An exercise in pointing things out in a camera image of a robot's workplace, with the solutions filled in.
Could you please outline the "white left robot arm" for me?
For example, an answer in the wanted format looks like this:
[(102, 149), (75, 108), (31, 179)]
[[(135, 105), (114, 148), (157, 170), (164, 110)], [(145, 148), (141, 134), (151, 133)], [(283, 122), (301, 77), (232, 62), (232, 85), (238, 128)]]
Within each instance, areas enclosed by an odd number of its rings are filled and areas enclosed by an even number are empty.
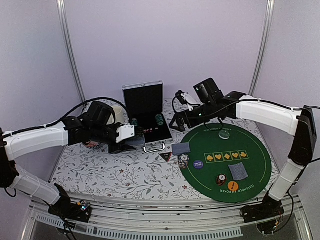
[(56, 151), (90, 140), (120, 146), (136, 134), (137, 129), (131, 124), (94, 125), (75, 116), (27, 131), (1, 133), (0, 187), (41, 199), (54, 205), (63, 217), (70, 217), (75, 210), (66, 200), (68, 195), (62, 187), (48, 183), (47, 174), (53, 170)]

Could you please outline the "orange big blind button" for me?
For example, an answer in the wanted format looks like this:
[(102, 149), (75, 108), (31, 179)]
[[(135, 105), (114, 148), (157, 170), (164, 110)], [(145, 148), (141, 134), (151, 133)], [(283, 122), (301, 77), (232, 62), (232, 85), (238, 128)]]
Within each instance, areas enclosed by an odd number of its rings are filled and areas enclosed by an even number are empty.
[(230, 181), (227, 187), (231, 192), (236, 192), (239, 189), (239, 184), (236, 181)]

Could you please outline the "aluminium poker case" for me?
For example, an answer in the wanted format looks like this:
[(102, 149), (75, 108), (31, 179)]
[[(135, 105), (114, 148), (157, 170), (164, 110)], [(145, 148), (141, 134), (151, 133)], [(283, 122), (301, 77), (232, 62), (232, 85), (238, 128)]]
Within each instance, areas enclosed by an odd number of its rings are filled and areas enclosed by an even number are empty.
[[(124, 103), (132, 119), (137, 119), (138, 127), (143, 129), (158, 128), (158, 131), (144, 133), (146, 154), (161, 152), (173, 140), (171, 131), (163, 114), (164, 87), (163, 82), (153, 81), (147, 83), (131, 84), (122, 87)], [(164, 125), (158, 126), (155, 116), (161, 114)]]

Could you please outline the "blue playing card deck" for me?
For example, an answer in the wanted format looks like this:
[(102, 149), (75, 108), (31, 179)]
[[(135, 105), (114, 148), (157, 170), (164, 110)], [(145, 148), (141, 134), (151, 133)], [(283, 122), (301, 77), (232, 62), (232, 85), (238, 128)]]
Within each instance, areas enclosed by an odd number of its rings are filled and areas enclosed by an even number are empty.
[(130, 145), (132, 146), (144, 146), (146, 143), (146, 140), (143, 136), (137, 136), (130, 140)]

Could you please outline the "purple small blind button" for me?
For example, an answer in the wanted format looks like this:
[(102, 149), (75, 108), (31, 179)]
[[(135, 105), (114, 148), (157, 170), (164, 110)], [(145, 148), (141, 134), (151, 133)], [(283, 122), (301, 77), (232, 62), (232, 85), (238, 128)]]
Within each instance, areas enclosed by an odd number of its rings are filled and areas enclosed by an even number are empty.
[(202, 169), (204, 167), (204, 163), (201, 160), (195, 160), (193, 162), (193, 167), (198, 170)]

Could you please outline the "orange poker chip stack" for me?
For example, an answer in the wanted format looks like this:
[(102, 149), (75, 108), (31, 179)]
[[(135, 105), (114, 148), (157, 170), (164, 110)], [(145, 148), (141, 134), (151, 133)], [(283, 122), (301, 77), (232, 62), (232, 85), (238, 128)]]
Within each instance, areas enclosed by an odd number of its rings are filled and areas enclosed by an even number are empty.
[(219, 174), (216, 178), (216, 184), (218, 186), (223, 186), (226, 182), (226, 176), (224, 174)]

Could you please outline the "clear dealer button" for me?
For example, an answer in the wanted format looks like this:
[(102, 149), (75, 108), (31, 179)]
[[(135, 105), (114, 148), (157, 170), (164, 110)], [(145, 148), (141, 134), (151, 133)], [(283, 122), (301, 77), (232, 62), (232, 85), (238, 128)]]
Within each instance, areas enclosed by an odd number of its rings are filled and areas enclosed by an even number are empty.
[(230, 133), (227, 130), (221, 130), (218, 134), (218, 136), (222, 139), (222, 140), (228, 140), (230, 138)]

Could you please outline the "dealt blue playing card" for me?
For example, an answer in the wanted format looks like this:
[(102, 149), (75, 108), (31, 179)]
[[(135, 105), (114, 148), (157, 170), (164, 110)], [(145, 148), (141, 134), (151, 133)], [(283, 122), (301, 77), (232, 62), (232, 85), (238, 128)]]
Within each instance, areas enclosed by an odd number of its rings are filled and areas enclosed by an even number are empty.
[(236, 181), (241, 181), (241, 180), (245, 180), (246, 178), (249, 177), (246, 169), (244, 167), (232, 167), (230, 169), (232, 177), (234, 180)]

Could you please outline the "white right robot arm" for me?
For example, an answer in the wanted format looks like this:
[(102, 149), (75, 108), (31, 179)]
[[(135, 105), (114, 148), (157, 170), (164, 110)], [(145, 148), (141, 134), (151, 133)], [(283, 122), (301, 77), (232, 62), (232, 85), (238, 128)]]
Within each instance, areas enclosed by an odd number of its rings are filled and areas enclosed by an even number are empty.
[(269, 218), (278, 210), (277, 202), (313, 161), (317, 145), (314, 110), (319, 110), (319, 106), (286, 106), (237, 91), (226, 96), (220, 92), (202, 95), (200, 102), (178, 91), (173, 99), (187, 106), (185, 111), (174, 111), (174, 123), (180, 131), (185, 125), (197, 126), (215, 118), (257, 123), (280, 170), (266, 195), (268, 200), (258, 208), (262, 218)]

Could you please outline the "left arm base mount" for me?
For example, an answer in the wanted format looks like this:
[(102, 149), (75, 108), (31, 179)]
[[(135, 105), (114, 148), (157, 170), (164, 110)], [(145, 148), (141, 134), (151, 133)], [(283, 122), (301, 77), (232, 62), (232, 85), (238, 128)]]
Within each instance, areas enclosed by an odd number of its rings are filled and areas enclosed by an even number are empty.
[(61, 197), (55, 204), (49, 206), (48, 213), (62, 219), (88, 223), (92, 208), (89, 201), (80, 200), (72, 203), (69, 198)]

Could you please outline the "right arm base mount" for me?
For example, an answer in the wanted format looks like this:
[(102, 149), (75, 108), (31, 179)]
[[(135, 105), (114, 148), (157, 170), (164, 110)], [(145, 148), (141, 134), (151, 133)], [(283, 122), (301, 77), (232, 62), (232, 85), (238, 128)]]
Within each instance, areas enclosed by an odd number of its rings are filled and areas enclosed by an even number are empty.
[(264, 235), (271, 235), (282, 222), (284, 212), (282, 201), (276, 201), (267, 194), (261, 203), (242, 207), (239, 214), (245, 223), (264, 220), (257, 224), (257, 229)]

